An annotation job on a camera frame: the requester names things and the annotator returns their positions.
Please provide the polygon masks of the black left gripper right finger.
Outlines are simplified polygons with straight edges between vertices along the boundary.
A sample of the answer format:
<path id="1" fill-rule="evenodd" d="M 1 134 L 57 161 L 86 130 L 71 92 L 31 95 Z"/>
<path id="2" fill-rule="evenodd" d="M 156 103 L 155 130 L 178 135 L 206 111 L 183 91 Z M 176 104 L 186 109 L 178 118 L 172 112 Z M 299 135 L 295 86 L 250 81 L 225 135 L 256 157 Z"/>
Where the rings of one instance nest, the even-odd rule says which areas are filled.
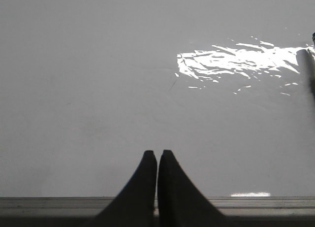
<path id="1" fill-rule="evenodd" d="M 170 150 L 160 158 L 157 194 L 162 227 L 236 226 L 196 188 Z"/>

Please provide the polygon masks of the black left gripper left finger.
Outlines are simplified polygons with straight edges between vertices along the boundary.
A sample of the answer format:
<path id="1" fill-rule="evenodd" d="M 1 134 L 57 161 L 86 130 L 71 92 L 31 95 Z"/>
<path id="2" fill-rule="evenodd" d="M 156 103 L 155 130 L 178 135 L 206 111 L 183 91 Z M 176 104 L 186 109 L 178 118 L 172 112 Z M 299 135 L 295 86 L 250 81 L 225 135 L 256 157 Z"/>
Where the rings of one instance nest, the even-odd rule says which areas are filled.
<path id="1" fill-rule="evenodd" d="M 134 174 L 120 193 L 85 227 L 152 227 L 157 179 L 157 160 L 144 152 Z"/>

